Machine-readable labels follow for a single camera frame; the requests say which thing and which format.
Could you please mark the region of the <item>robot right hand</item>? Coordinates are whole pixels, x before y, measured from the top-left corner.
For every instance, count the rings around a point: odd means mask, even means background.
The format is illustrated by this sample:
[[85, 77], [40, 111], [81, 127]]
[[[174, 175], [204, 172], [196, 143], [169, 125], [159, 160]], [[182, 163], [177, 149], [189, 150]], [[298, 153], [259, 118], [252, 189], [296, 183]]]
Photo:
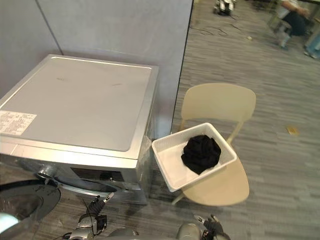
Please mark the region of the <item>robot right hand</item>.
[[225, 235], [220, 221], [214, 215], [211, 214], [209, 218], [204, 218], [195, 214], [193, 217], [200, 225], [204, 226], [204, 231], [202, 233], [202, 238], [204, 240], [218, 239], [218, 237], [223, 237]]

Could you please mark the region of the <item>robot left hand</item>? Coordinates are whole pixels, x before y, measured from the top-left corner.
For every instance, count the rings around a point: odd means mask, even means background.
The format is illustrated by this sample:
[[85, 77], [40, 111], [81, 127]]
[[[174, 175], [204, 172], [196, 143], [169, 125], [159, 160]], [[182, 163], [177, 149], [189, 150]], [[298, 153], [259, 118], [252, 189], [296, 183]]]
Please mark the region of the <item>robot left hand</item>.
[[114, 197], [115, 193], [111, 192], [107, 196], [100, 198], [98, 195], [87, 207], [86, 213], [94, 216], [98, 216], [106, 203]]

